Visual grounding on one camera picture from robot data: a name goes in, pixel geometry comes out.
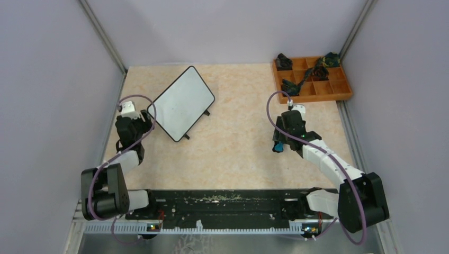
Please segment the blue black whiteboard eraser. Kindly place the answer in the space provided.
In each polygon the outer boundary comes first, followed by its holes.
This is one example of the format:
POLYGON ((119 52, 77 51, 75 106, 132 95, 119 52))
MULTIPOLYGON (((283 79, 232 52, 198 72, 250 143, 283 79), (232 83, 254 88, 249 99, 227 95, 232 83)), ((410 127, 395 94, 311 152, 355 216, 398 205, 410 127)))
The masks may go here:
POLYGON ((281 141, 274 141, 272 151, 276 152, 276 153, 283 152, 284 151, 284 143, 281 141))

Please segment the white whiteboard black frame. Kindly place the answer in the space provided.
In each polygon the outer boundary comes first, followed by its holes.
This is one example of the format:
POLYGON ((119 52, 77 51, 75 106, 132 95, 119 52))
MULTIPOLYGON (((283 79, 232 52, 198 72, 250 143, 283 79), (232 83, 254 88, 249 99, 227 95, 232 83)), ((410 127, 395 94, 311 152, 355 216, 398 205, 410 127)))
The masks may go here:
POLYGON ((190 138, 188 131, 202 116, 210 115, 214 102, 205 80, 194 66, 189 66, 147 107, 147 112, 174 142, 179 142, 190 138))

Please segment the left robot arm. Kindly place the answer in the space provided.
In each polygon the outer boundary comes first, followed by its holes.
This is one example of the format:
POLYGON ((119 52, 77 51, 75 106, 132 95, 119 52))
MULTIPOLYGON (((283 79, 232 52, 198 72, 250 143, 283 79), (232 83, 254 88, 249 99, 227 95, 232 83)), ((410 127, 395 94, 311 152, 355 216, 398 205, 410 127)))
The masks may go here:
POLYGON ((120 157, 107 163, 96 180, 97 168, 85 169, 81 174, 83 217, 88 221, 107 220, 138 210, 144 218, 152 219, 158 214, 158 203, 148 190, 128 190, 124 179, 124 173, 143 162, 145 149, 140 139, 152 127, 149 114, 145 110, 133 116, 121 112, 115 127, 119 135, 115 147, 120 157))

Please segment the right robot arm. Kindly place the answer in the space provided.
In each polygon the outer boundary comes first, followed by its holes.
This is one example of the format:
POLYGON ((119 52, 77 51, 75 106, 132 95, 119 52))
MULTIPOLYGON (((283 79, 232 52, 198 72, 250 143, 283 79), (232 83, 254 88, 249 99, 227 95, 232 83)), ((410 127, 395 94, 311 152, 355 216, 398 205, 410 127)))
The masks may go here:
POLYGON ((300 111, 286 111, 276 118, 273 140, 274 152, 280 153, 288 146, 314 164, 336 187, 336 193, 318 187, 304 192, 298 203, 301 216, 312 218, 318 212, 328 214, 339 219, 350 233, 389 219, 380 176, 353 167, 331 150, 319 134, 307 131, 300 111))

